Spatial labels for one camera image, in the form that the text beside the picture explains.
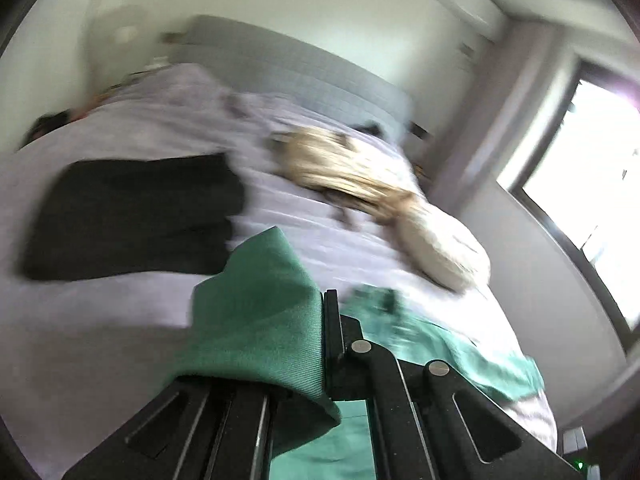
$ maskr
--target dark window frame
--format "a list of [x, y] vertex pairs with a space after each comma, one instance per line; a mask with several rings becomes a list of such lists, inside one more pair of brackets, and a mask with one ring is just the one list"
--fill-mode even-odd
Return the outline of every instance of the dark window frame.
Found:
[[524, 191], [525, 184], [536, 171], [536, 168], [545, 156], [546, 151], [556, 138], [558, 130], [562, 125], [564, 115], [574, 98], [575, 91], [577, 90], [581, 80], [593, 83], [594, 85], [616, 93], [623, 92], [625, 96], [631, 97], [636, 106], [640, 109], [640, 86], [638, 84], [601, 66], [582, 61], [572, 76], [572, 79], [564, 93], [564, 97], [556, 110], [553, 120], [549, 123], [542, 140], [518, 175], [516, 181], [510, 187], [509, 191], [511, 195], [513, 195], [513, 197], [518, 200], [518, 202], [520, 202], [554, 238], [556, 243], [560, 245], [560, 248], [580, 271], [587, 284], [596, 295], [596, 298], [600, 301], [607, 317], [609, 317], [613, 329], [620, 339], [622, 348], [625, 352], [628, 352], [631, 347], [640, 340], [640, 324], [638, 324], [633, 330], [629, 327], [625, 317], [618, 307], [618, 304], [616, 303], [616, 300], [614, 300], [609, 289], [596, 272], [595, 267], [591, 265], [584, 253], [560, 230], [549, 215], [546, 214], [546, 212], [544, 212], [542, 208]]

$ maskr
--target bed sheet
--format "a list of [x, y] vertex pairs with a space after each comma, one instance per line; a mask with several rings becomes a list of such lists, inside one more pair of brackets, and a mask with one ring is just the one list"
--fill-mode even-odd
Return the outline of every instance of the bed sheet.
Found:
[[[188, 336], [191, 291], [204, 279], [142, 272], [36, 283], [16, 275], [17, 255], [47, 187], [83, 158], [227, 150], [248, 196], [245, 212], [234, 218], [233, 245], [277, 225], [322, 290], [336, 288], [343, 296], [360, 283], [396, 288], [434, 322], [475, 342], [520, 351], [488, 287], [462, 295], [444, 290], [411, 266], [391, 230], [361, 212], [351, 213], [356, 228], [349, 230], [320, 194], [277, 175], [269, 136], [294, 124], [341, 130], [401, 157], [392, 146], [287, 98], [236, 94], [201, 67], [184, 64], [148, 76], [0, 163], [0, 414], [44, 480], [61, 478], [159, 391]], [[543, 394], [505, 409], [555, 449], [556, 426]]]

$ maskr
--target headboard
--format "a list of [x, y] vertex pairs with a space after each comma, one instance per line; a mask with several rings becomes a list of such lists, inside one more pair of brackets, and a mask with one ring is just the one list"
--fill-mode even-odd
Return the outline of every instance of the headboard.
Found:
[[303, 41], [235, 20], [196, 16], [170, 61], [199, 63], [238, 91], [291, 95], [344, 124], [374, 121], [386, 140], [398, 144], [412, 118], [411, 99], [378, 76]]

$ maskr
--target teal garment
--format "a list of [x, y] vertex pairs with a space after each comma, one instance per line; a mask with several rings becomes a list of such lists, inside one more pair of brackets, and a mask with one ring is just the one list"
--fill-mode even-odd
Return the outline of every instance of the teal garment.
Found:
[[257, 381], [294, 392], [278, 408], [276, 454], [340, 423], [322, 389], [320, 290], [280, 229], [236, 247], [225, 269], [195, 288], [192, 303], [190, 340], [172, 377]]
[[499, 404], [544, 389], [532, 358], [476, 346], [405, 309], [401, 295], [390, 288], [363, 285], [341, 303], [340, 312], [359, 319], [364, 337], [388, 348], [396, 358], [419, 365], [441, 359]]
[[[360, 320], [364, 337], [416, 364], [450, 363], [496, 402], [519, 400], [543, 389], [535, 362], [473, 345], [469, 339], [404, 309], [399, 293], [363, 285], [340, 302], [340, 312]], [[272, 480], [375, 480], [366, 402], [338, 402], [342, 423], [271, 462]]]

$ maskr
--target white pillow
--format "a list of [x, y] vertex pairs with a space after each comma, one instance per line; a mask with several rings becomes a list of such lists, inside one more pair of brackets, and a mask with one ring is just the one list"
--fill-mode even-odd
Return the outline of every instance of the white pillow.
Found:
[[455, 292], [489, 282], [489, 257], [460, 221], [426, 200], [398, 217], [404, 248], [433, 281]]

